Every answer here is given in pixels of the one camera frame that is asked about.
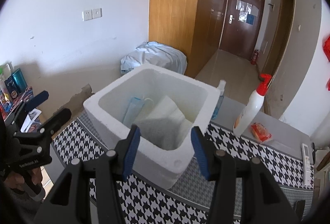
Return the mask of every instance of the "blue gripper pad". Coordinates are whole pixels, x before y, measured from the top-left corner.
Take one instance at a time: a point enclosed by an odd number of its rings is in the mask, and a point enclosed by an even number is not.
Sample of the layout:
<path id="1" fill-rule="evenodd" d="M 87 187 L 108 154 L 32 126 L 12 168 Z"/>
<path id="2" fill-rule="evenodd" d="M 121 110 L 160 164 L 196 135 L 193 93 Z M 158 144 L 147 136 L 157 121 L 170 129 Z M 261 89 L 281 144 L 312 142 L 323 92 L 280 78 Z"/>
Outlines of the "blue gripper pad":
<path id="1" fill-rule="evenodd" d="M 45 102 L 49 97 L 49 93 L 47 91 L 42 91 L 41 93 L 37 94 L 31 100 L 29 100 L 25 105 L 25 111 L 30 112 L 35 109 L 37 106 L 41 105 Z"/>
<path id="2" fill-rule="evenodd" d="M 126 181 L 127 177 L 132 173 L 136 152 L 138 151 L 138 147 L 140 144 L 140 138 L 141 138 L 140 129 L 136 126 L 123 162 L 122 176 L 124 181 Z"/>
<path id="3" fill-rule="evenodd" d="M 198 126 L 191 129 L 191 143 L 195 150 L 195 156 L 199 164 L 199 169 L 206 180 L 209 180 L 211 173 L 209 171 L 209 162 L 207 160 L 207 154 L 201 144 L 201 139 L 205 139 Z"/>

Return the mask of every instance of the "red bottle cap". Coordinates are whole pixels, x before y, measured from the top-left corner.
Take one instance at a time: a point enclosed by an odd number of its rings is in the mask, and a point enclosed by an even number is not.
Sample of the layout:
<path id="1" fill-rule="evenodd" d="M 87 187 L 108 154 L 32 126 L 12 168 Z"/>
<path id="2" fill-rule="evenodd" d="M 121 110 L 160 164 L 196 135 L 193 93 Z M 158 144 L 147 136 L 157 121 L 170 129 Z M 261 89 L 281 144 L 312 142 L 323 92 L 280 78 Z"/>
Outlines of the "red bottle cap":
<path id="1" fill-rule="evenodd" d="M 264 81 L 259 84 L 259 86 L 257 88 L 257 93 L 259 95 L 265 95 L 267 93 L 268 84 L 269 84 L 272 76 L 269 74 L 260 74 L 260 77 L 263 78 Z"/>

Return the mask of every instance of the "hallway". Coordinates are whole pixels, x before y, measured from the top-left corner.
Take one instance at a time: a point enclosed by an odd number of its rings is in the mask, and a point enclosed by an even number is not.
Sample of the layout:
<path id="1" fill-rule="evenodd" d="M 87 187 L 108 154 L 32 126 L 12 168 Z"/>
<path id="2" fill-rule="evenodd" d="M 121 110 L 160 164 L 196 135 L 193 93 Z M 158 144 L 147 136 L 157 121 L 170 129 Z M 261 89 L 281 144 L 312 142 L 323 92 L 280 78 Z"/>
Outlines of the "hallway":
<path id="1" fill-rule="evenodd" d="M 225 80 L 224 95 L 247 104 L 251 93 L 260 83 L 255 66 L 223 50 L 218 50 L 195 78 L 198 81 L 217 87 Z"/>

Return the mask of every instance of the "silver screw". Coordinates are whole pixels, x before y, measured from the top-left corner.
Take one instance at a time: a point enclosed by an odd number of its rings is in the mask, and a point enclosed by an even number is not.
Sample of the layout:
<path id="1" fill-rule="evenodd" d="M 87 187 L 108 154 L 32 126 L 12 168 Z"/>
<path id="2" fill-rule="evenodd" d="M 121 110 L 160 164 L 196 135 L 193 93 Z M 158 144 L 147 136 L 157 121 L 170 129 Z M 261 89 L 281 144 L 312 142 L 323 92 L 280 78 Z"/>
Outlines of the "silver screw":
<path id="1" fill-rule="evenodd" d="M 79 160 L 78 158 L 74 158 L 74 159 L 71 161 L 71 163 L 72 163 L 73 165 L 77 165 L 78 163 L 80 163 L 80 160 Z"/>
<path id="2" fill-rule="evenodd" d="M 219 149 L 216 151 L 216 155 L 219 156 L 219 157 L 223 157 L 226 155 L 226 152 L 222 149 Z"/>
<path id="3" fill-rule="evenodd" d="M 116 155 L 116 151 L 113 150 L 113 149 L 108 150 L 107 153 L 106 153 L 106 155 L 107 155 L 108 157 L 113 157 L 113 156 Z"/>
<path id="4" fill-rule="evenodd" d="M 257 157 L 253 157 L 251 160 L 255 165 L 258 165 L 261 162 L 260 159 Z"/>

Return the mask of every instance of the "white foam container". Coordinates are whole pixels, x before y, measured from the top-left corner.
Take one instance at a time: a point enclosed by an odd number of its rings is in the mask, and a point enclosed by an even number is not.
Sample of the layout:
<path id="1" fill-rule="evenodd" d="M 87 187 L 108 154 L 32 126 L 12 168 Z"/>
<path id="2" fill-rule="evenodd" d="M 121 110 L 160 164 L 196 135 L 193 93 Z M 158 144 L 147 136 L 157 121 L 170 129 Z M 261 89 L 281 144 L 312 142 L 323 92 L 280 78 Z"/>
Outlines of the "white foam container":
<path id="1" fill-rule="evenodd" d="M 215 87 L 167 69 L 143 64 L 117 79 L 84 102 L 98 134 L 109 149 L 125 139 L 130 131 L 124 114 L 131 97 L 151 98 L 156 104 L 169 96 L 186 119 L 205 132 L 220 96 Z M 164 188 L 171 188 L 194 156 L 190 131 L 175 150 L 158 148 L 141 137 L 133 170 Z"/>

